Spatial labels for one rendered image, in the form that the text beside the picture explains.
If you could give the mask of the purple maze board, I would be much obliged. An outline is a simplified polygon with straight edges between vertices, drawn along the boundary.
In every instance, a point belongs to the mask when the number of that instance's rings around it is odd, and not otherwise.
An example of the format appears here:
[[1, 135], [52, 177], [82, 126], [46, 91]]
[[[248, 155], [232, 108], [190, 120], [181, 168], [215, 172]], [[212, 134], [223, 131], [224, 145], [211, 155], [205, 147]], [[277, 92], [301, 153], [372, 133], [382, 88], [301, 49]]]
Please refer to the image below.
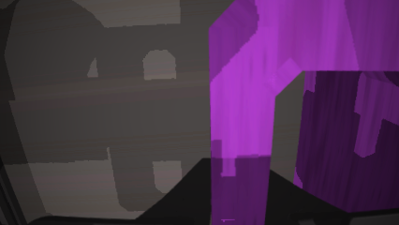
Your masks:
[[275, 97], [303, 70], [293, 184], [399, 208], [399, 0], [235, 0], [209, 32], [212, 225], [264, 225]]

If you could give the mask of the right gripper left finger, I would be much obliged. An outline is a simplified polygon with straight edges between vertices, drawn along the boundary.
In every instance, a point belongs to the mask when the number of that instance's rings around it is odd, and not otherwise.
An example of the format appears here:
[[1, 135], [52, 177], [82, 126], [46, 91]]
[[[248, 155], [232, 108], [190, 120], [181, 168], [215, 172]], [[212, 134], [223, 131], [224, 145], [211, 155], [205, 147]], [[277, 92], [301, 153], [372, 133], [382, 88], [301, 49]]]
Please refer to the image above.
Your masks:
[[160, 201], [135, 219], [46, 216], [27, 225], [210, 225], [211, 159], [202, 158]]

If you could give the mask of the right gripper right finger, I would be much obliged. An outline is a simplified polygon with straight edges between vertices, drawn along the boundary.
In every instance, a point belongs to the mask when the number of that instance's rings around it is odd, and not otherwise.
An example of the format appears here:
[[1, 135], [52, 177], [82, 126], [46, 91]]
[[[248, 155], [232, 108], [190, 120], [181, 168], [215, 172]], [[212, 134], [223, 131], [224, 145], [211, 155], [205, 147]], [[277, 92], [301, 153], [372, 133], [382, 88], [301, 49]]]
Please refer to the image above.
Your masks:
[[270, 170], [265, 225], [399, 225], [399, 208], [348, 213]]

